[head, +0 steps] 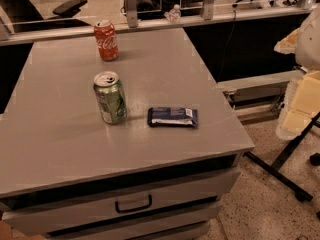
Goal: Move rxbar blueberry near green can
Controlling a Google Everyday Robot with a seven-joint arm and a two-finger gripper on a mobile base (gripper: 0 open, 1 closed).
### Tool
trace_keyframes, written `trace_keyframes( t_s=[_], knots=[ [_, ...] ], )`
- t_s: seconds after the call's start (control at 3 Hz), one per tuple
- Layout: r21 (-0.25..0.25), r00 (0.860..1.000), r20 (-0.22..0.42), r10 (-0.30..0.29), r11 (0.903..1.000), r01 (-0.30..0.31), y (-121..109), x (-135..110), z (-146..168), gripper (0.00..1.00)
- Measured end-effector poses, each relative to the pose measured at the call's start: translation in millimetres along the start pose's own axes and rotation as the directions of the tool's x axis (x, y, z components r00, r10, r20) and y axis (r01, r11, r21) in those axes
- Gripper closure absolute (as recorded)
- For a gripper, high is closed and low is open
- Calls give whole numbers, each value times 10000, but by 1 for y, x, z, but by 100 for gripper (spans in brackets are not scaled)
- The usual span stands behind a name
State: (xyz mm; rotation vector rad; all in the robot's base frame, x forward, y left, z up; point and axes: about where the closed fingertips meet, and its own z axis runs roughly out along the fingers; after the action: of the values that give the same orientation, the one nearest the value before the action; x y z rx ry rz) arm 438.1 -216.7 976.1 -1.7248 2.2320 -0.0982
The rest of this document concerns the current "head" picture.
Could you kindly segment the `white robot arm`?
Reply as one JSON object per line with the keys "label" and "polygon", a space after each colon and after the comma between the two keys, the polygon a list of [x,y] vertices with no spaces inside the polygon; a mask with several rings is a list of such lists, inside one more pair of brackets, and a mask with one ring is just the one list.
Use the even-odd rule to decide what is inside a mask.
{"label": "white robot arm", "polygon": [[294,54],[307,72],[287,85],[276,135],[292,140],[302,134],[320,112],[320,8],[314,9],[301,26],[279,41],[274,50]]}

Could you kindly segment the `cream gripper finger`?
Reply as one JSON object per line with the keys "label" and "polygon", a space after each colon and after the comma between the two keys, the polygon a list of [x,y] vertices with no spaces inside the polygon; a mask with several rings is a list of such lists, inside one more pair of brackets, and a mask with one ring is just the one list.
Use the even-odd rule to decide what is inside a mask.
{"label": "cream gripper finger", "polygon": [[274,50],[282,54],[294,54],[296,50],[296,41],[299,29],[292,31],[288,36],[278,41]]}

